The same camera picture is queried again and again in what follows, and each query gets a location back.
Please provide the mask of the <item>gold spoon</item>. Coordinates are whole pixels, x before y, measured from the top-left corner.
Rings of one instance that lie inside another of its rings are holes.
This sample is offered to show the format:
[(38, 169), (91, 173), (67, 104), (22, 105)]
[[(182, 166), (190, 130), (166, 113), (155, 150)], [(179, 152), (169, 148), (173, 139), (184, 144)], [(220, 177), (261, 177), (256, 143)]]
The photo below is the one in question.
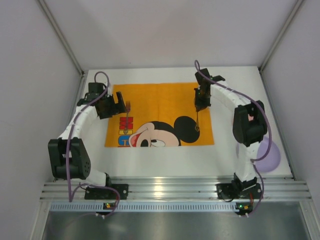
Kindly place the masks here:
[(200, 131), (199, 111), (196, 111), (195, 130), (196, 130), (197, 132)]

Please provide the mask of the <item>orange Mickey Mouse placemat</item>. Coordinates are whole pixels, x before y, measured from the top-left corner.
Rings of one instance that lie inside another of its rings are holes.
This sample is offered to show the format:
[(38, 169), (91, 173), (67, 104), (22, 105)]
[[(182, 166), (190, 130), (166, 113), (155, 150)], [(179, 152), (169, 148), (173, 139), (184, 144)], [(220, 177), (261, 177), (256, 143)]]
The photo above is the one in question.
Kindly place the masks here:
[(211, 114), (208, 108), (198, 113), (200, 131), (195, 130), (195, 82), (159, 84), (118, 84), (130, 101), (128, 133), (124, 134), (126, 113), (108, 120), (105, 147), (180, 147), (214, 144)]

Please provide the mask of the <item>lilac plate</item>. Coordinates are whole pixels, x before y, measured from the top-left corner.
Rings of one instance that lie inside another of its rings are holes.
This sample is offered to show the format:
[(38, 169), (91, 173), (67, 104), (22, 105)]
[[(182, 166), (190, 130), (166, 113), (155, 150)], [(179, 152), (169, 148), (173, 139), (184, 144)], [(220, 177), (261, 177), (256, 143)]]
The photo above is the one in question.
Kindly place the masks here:
[[(244, 167), (242, 163), (242, 158), (239, 156), (239, 151), (243, 153), (246, 150), (245, 156), (250, 159), (259, 159), (261, 158), (267, 151), (269, 146), (269, 138), (264, 136), (261, 142), (252, 143), (249, 148), (247, 148), (244, 144), (237, 143), (236, 144), (236, 157), (237, 157), (237, 164), (236, 164), (236, 171), (241, 170)], [(278, 146), (272, 141), (270, 145), (270, 150), (267, 156), (255, 163), (257, 170), (260, 173), (269, 173), (275, 170), (281, 162), (281, 153)]]

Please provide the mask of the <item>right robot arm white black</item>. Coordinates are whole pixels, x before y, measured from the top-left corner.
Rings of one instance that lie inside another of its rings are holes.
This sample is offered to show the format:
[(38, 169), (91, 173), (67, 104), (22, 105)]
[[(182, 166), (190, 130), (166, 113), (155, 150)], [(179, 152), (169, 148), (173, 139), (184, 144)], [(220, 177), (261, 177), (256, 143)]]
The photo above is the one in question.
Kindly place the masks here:
[(234, 194), (236, 197), (247, 193), (257, 186), (253, 159), (257, 157), (259, 143), (268, 132), (264, 104), (241, 96), (229, 88), (222, 76), (211, 76), (207, 68), (198, 69), (195, 78), (198, 83), (194, 89), (197, 113), (211, 106), (211, 98), (220, 101), (233, 113), (232, 134), (238, 143), (238, 165), (231, 183), (217, 189), (221, 194)]

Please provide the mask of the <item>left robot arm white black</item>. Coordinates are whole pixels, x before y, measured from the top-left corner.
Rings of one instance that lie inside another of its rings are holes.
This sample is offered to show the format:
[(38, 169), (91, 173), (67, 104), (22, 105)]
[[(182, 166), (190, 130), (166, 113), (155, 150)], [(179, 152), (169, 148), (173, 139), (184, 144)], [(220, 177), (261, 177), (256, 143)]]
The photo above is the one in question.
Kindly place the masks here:
[(80, 180), (104, 187), (112, 185), (107, 173), (92, 168), (84, 140), (96, 120), (126, 111), (120, 91), (116, 92), (116, 97), (117, 102), (107, 84), (88, 84), (88, 92), (77, 102), (75, 113), (64, 132), (48, 142), (51, 171), (56, 179)]

